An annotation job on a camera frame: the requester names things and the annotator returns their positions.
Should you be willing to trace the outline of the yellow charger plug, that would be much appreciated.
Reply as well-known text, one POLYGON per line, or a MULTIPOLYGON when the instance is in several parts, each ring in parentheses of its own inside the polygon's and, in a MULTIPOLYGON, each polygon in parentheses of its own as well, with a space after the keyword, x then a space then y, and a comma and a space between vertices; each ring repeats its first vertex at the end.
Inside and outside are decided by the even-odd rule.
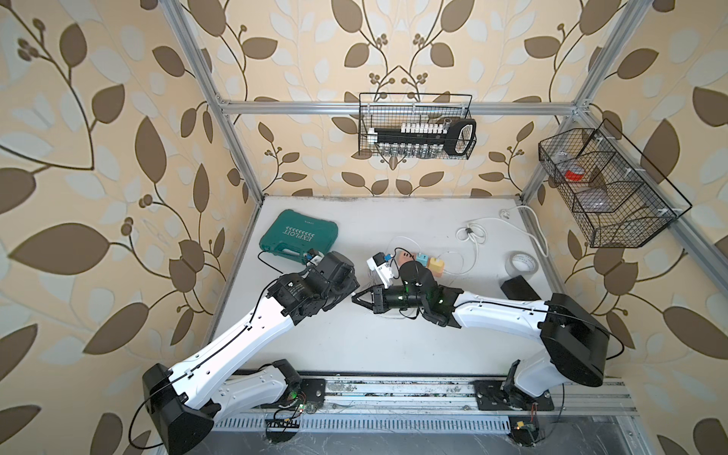
POLYGON ((437 257, 430 257, 427 268, 434 276, 441 277, 445 273, 445 261, 437 257))

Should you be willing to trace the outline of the red object in basket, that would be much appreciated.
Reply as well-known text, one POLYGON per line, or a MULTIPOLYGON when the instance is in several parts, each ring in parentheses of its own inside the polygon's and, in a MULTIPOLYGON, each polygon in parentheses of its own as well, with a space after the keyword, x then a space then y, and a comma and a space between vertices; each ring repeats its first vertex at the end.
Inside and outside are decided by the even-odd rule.
POLYGON ((568 182, 581 182, 586 175, 586 171, 578 164, 572 164, 564 171, 564 178, 568 182))

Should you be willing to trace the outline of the black box on table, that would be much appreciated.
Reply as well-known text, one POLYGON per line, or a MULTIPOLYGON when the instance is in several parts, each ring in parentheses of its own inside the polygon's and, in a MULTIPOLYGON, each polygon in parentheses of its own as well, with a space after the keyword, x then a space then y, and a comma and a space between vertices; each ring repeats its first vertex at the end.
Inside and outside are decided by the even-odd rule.
POLYGON ((512 301, 540 301, 541 297, 523 276, 504 281, 500 285, 504 296, 512 301))

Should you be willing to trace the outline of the pink power strip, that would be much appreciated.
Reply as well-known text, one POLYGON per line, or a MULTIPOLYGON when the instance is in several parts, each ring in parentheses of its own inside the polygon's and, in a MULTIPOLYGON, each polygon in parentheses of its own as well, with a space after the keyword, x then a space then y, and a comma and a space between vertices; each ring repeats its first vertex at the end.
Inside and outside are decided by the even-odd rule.
POLYGON ((397 255, 397 264, 401 267, 401 265, 404 265, 407 262, 413 262, 416 260, 416 256, 407 252, 407 251, 400 251, 397 255))

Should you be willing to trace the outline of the black socket set rail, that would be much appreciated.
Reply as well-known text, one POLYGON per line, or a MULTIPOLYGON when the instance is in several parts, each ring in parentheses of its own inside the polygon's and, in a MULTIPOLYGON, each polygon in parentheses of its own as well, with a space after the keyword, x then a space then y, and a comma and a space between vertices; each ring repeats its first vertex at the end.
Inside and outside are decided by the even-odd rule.
POLYGON ((442 123, 402 123, 399 127, 369 128, 364 145, 381 155, 420 159, 467 159, 477 144, 474 119, 445 119, 442 123))

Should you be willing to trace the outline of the white tape roll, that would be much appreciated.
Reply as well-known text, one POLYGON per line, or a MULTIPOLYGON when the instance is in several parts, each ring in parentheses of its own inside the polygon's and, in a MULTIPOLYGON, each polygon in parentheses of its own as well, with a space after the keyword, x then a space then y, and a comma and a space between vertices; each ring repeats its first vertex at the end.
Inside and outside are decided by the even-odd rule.
POLYGON ((515 277, 518 275, 530 276, 538 271, 538 260, 525 252, 515 251, 508 260, 508 273, 515 277))

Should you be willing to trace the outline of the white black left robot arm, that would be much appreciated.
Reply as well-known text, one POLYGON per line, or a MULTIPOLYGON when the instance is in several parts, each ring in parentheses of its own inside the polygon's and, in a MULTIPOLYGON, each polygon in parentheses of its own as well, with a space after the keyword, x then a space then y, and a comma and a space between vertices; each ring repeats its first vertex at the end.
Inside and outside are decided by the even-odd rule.
POLYGON ((159 445, 169 454, 186 454, 227 415, 292 394, 301 379, 286 360, 241 378, 233 375, 265 345, 333 309, 357 288, 353 263, 332 251, 264 286, 253 309, 197 353, 172 367, 150 367, 142 375, 144 400, 138 410, 150 416, 159 445))

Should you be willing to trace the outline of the green plastic tool case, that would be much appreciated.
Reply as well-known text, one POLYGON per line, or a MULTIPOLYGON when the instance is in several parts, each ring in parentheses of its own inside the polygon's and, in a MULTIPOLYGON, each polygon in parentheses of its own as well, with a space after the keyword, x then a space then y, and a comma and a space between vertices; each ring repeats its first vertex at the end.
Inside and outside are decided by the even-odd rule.
POLYGON ((339 236, 335 222, 284 210, 259 242, 261 251, 300 264, 318 253, 328 253, 339 236))

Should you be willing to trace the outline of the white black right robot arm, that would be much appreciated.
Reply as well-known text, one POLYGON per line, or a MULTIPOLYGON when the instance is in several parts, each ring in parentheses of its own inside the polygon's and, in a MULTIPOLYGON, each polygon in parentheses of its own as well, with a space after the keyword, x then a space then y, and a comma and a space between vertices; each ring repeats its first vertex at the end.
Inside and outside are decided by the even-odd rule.
POLYGON ((415 261, 401 265, 399 284, 388 265, 376 265, 379 284, 353 295, 353 303, 385 314, 416 309, 439 327, 488 329, 532 339, 540 350, 515 360, 492 398, 511 408, 535 402, 567 382, 598 388, 603 385, 612 333, 578 303, 555 293, 548 301, 489 298, 461 288, 443 286, 415 261))

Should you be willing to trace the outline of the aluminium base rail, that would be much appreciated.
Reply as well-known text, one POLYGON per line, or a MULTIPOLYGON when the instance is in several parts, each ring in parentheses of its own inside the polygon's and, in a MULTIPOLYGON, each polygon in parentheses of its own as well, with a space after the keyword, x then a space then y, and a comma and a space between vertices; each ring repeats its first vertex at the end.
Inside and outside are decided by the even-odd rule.
POLYGON ((241 411, 218 423, 216 433, 271 436, 309 434, 506 435, 519 423, 548 432, 571 418, 615 423, 633 435, 641 419, 626 385, 609 379, 599 388, 566 383, 535 405, 513 409, 493 398, 498 377, 375 377, 311 375, 303 410, 286 423, 286 411, 241 411))

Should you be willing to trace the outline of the teal charger plug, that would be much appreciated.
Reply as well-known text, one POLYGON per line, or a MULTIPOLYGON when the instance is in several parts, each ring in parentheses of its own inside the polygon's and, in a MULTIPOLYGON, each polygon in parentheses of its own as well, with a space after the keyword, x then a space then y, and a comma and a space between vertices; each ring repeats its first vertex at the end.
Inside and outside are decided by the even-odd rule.
POLYGON ((427 267, 428 262, 430 261, 430 256, 424 253, 417 253, 415 256, 415 261, 417 261, 417 263, 421 264, 423 267, 427 267))

